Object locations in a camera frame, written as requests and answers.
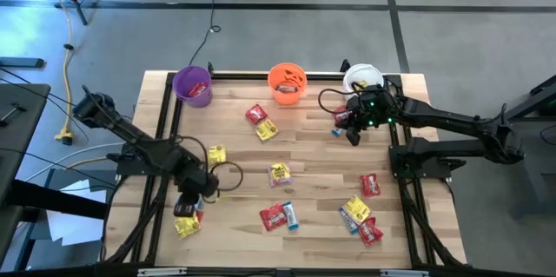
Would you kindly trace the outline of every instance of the wooden table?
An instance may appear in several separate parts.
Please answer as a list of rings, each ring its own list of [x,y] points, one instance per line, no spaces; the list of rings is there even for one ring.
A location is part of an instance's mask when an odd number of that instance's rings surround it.
[[[154,135],[161,108],[167,71],[147,71],[142,83],[133,123]],[[401,75],[406,96],[428,102],[425,77]],[[343,135],[335,138],[331,115],[317,104],[324,88],[341,89],[341,82],[309,82],[294,106],[277,104],[266,81],[214,81],[213,101],[203,109],[183,106],[180,135],[192,135],[206,146],[224,144],[228,159],[245,171],[243,184],[223,193],[205,207],[201,232],[178,240],[172,209],[178,197],[170,183],[165,203],[156,265],[201,267],[329,267],[402,268],[410,267],[407,239],[401,212],[400,193],[387,160],[390,135],[386,126],[361,133],[361,144],[353,147]],[[331,109],[344,104],[342,96],[323,96]],[[172,95],[170,107],[174,107]],[[279,129],[272,140],[262,143],[245,111],[259,103]],[[165,136],[172,112],[169,112]],[[438,140],[435,129],[413,129],[413,135]],[[184,142],[198,156],[194,143]],[[291,185],[271,188],[267,166],[288,162],[293,170]],[[382,194],[365,200],[373,210],[381,242],[365,247],[359,235],[351,235],[338,208],[351,195],[361,193],[360,175],[376,173]],[[237,181],[230,168],[217,169],[223,187]],[[145,178],[130,177],[114,199],[107,230],[107,255],[112,255],[136,224]],[[446,185],[422,180],[431,227],[452,254],[465,262],[460,230],[452,198]],[[286,226],[267,232],[259,211],[276,203],[292,201],[300,227],[289,232]],[[415,224],[421,259],[425,258],[420,230]],[[149,244],[151,225],[143,240],[142,258]]]

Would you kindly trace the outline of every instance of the yellow extension cord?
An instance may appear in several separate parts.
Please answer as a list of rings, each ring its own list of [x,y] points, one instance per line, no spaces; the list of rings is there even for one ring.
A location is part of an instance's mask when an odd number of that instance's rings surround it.
[[[58,0],[60,6],[62,7],[63,13],[66,15],[66,21],[68,22],[68,45],[71,45],[72,30],[71,30],[71,20],[68,11],[62,0]],[[60,130],[60,134],[56,135],[54,138],[56,140],[62,140],[63,138],[73,139],[73,133],[70,130],[70,115],[71,115],[71,90],[70,90],[70,80],[68,78],[68,62],[70,61],[70,50],[66,48],[66,53],[63,58],[63,81],[66,86],[66,94],[68,96],[68,108],[66,109],[66,122]]]

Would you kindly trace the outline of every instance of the snack package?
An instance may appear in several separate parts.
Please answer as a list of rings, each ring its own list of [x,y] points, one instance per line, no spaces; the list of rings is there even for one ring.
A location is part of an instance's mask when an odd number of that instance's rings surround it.
[[[223,145],[215,145],[208,149],[208,164],[210,166],[225,161],[226,161],[226,149],[224,148]]]
[[[175,230],[177,230],[177,236],[183,239],[191,234],[198,232],[201,229],[201,223],[197,214],[193,217],[176,217],[174,220]]]
[[[245,116],[253,123],[256,124],[262,120],[264,120],[268,114],[265,112],[260,105],[256,104],[251,109],[248,109],[245,112]]]
[[[261,124],[259,124],[256,128],[257,135],[263,142],[269,140],[270,138],[274,137],[278,134],[278,129],[276,126],[270,121],[269,119],[264,120]]]
[[[365,82],[365,81],[360,81],[360,82],[358,82],[358,84],[360,84],[361,87],[355,85],[354,90],[364,90],[365,87],[367,87],[367,82]]]
[[[340,137],[342,131],[343,129],[338,129],[338,128],[332,129],[332,135],[336,137]]]
[[[363,188],[361,190],[361,195],[363,197],[368,198],[381,194],[381,187],[376,181],[376,174],[361,176],[361,182],[363,184]]]
[[[340,211],[341,218],[346,223],[347,229],[349,230],[350,234],[357,234],[357,224],[355,224],[354,220],[349,217],[348,213],[344,210],[344,208],[338,209]]]
[[[196,97],[200,95],[207,88],[207,84],[204,82],[198,82],[192,89],[189,90],[188,96]]]
[[[371,215],[371,209],[357,195],[353,195],[343,208],[357,226]]]
[[[265,208],[259,212],[261,216],[262,224],[267,229],[271,231],[274,228],[284,225],[288,222],[286,219],[286,214],[284,213],[284,207],[278,203],[270,208]]]
[[[289,85],[278,85],[278,86],[276,86],[276,90],[280,91],[284,94],[288,94],[288,93],[297,92],[297,87],[289,86]]]
[[[288,201],[282,204],[282,206],[284,207],[284,214],[286,215],[286,219],[288,220],[288,229],[296,230],[297,228],[299,228],[299,223],[295,218],[294,206],[292,205],[292,202]]]
[[[334,112],[342,112],[345,111],[346,107],[345,106],[341,106],[338,107],[334,110]],[[344,112],[344,113],[338,113],[338,114],[333,114],[332,117],[334,118],[334,124],[337,124],[338,122],[341,122],[345,119],[348,118],[350,112]]]
[[[359,235],[367,247],[376,241],[379,241],[384,235],[377,227],[374,226],[375,223],[376,219],[374,217],[370,217],[359,226]]]
[[[270,180],[270,187],[292,182],[292,174],[286,163],[277,163],[269,166],[268,178]]]

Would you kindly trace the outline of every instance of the gray floor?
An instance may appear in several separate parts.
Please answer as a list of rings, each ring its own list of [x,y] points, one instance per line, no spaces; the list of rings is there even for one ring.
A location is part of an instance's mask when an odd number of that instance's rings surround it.
[[[110,0],[209,3],[210,0]],[[218,3],[359,3],[387,0],[216,0]],[[556,5],[556,0],[397,0],[398,4]],[[80,86],[111,94],[131,115],[147,69],[187,65],[206,28],[209,10],[87,10],[83,27],[70,11],[77,48],[69,66],[72,93]],[[336,71],[341,61],[372,63],[400,72],[388,12],[318,10],[217,10],[222,32],[209,37],[195,59],[216,69],[266,70],[276,63],[299,63],[305,70]],[[424,73],[432,103],[440,109],[485,117],[512,107],[530,88],[556,73],[556,14],[400,13],[400,26],[412,73]],[[42,70],[20,69],[33,82],[46,82],[64,96],[62,45],[67,39],[63,13],[51,8],[0,8],[0,55],[37,56]],[[0,73],[2,78],[9,78]],[[84,147],[62,146],[53,137],[64,115],[50,103],[29,151],[58,159]],[[107,131],[87,130],[88,146],[116,142]],[[441,139],[455,135],[440,132]],[[74,160],[103,155],[99,150]],[[26,159],[19,177],[44,163]],[[91,165],[91,168],[105,168]],[[469,161],[454,174],[453,188],[467,258],[476,267],[556,274],[554,218],[514,220],[510,209],[522,200],[519,172],[482,160]]]

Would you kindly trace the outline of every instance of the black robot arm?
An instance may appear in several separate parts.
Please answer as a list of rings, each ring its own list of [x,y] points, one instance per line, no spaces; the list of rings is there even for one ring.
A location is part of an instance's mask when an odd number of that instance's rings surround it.
[[[134,126],[116,111],[111,97],[91,94],[86,87],[83,98],[74,108],[74,117],[88,127],[107,129],[126,141],[144,165],[145,175],[169,175],[178,191],[192,200],[199,195],[211,196],[218,179],[208,175],[205,163],[172,139],[156,140]]]
[[[504,110],[492,119],[478,115],[467,116],[434,109],[426,102],[406,96],[392,96],[380,85],[367,86],[347,101],[345,117],[336,126],[347,130],[347,138],[354,145],[360,132],[369,127],[397,122],[412,128],[434,127],[477,140],[438,142],[427,144],[424,139],[408,142],[407,151],[420,149],[421,156],[485,156],[497,163],[512,164],[523,159],[521,139],[514,134],[504,119]]]

